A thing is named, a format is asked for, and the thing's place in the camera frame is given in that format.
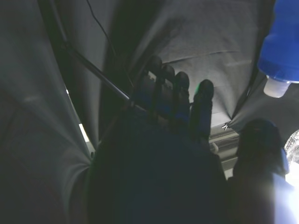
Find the white nozzle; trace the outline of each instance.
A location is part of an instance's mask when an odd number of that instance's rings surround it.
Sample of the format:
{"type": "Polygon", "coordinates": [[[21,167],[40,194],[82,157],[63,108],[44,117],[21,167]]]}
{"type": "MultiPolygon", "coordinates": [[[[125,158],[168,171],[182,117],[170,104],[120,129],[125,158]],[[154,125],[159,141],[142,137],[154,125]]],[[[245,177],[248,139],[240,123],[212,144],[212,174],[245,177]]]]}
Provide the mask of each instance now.
{"type": "Polygon", "coordinates": [[[263,92],[269,97],[280,98],[288,90],[291,82],[280,82],[269,77],[263,92]]]}

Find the bottle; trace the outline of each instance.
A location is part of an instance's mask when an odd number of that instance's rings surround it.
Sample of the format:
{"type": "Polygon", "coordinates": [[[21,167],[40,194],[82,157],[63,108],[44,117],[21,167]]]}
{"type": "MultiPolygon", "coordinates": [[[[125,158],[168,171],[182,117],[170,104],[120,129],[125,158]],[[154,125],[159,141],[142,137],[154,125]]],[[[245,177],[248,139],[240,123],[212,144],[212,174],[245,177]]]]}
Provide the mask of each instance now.
{"type": "Polygon", "coordinates": [[[277,0],[274,12],[257,65],[268,77],[264,93],[280,98],[291,83],[299,83],[299,0],[277,0]]]}

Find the thin wire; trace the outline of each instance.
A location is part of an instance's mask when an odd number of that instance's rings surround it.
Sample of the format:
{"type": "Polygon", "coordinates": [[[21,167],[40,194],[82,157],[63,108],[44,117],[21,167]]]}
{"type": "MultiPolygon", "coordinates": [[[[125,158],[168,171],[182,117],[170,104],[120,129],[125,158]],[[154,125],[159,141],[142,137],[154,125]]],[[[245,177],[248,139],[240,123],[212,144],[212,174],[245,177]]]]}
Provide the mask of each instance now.
{"type": "MultiPolygon", "coordinates": [[[[97,22],[97,24],[99,25],[99,27],[100,27],[101,30],[103,31],[105,37],[107,38],[108,43],[109,43],[109,45],[110,45],[110,48],[111,48],[111,50],[112,50],[113,56],[114,56],[115,58],[117,58],[117,57],[116,57],[115,48],[114,48],[114,46],[113,46],[113,44],[112,44],[112,42],[111,42],[109,36],[107,35],[105,29],[103,28],[103,26],[101,25],[101,23],[99,22],[99,20],[98,20],[97,17],[95,16],[95,14],[93,13],[93,8],[92,8],[92,6],[91,6],[89,0],[86,0],[86,2],[87,2],[87,4],[88,4],[88,7],[89,7],[89,9],[90,9],[90,12],[91,12],[91,14],[92,14],[94,20],[97,22]]],[[[123,68],[123,70],[124,70],[126,76],[128,77],[128,80],[129,80],[130,84],[132,85],[132,87],[134,87],[133,82],[132,82],[130,76],[128,75],[127,71],[126,71],[125,68],[124,68],[124,65],[122,65],[122,68],[123,68]]]]}

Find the metal pole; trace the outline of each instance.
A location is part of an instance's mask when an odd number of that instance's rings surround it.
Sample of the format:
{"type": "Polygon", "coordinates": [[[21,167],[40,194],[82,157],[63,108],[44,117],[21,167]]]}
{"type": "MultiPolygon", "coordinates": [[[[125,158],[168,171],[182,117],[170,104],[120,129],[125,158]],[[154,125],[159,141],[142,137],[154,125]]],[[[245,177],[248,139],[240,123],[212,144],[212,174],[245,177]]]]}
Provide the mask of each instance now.
{"type": "Polygon", "coordinates": [[[122,91],[119,87],[117,87],[114,83],[112,83],[105,75],[104,73],[98,69],[94,64],[92,64],[90,61],[88,61],[83,55],[81,55],[79,52],[77,52],[74,48],[68,46],[66,47],[66,51],[78,60],[80,63],[82,63],[90,72],[92,72],[96,77],[98,77],[103,83],[105,83],[111,90],[113,90],[118,96],[120,96],[122,99],[129,101],[129,96],[122,91]]]}

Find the blue bottle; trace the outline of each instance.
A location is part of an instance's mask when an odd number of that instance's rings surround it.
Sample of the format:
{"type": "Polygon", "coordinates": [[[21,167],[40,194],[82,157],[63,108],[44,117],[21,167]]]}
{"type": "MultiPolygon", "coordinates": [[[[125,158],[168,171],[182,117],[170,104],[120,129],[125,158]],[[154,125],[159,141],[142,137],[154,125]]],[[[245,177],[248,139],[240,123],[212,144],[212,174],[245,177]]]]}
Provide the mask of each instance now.
{"type": "Polygon", "coordinates": [[[264,93],[280,98],[291,83],[299,83],[299,0],[277,0],[274,11],[257,65],[268,76],[264,93]]]}

